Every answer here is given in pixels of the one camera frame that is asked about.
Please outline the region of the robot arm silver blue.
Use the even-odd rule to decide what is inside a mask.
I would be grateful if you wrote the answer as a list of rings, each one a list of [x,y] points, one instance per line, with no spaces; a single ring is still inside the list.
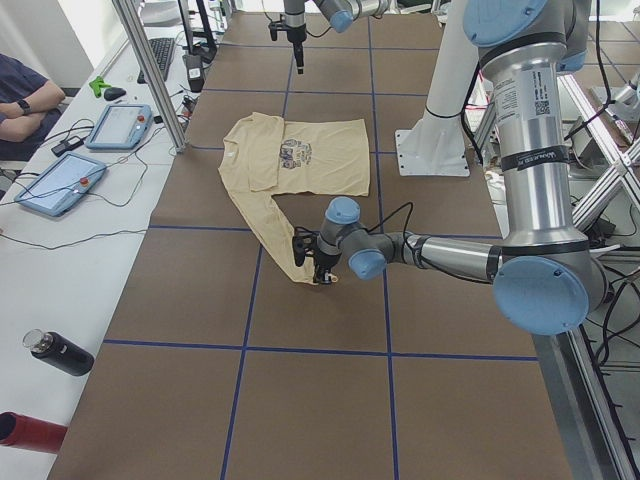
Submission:
[[[356,20],[364,17],[382,16],[390,6],[385,0],[321,0],[314,1],[320,13],[329,23],[329,28],[337,33],[345,32]],[[286,0],[284,13],[277,21],[268,25],[271,39],[275,41],[279,32],[286,34],[292,44],[298,74],[304,73],[304,48],[307,39],[304,0]]]
[[[359,205],[339,197],[320,231],[294,244],[296,260],[312,259],[314,281],[328,283],[341,259],[363,280],[404,263],[490,284],[502,314],[532,334],[579,326],[603,302],[608,284],[572,218],[557,78],[584,64],[590,10],[587,1],[450,7],[447,31],[471,48],[473,67],[494,87],[509,221],[502,244],[376,234],[361,224]]]

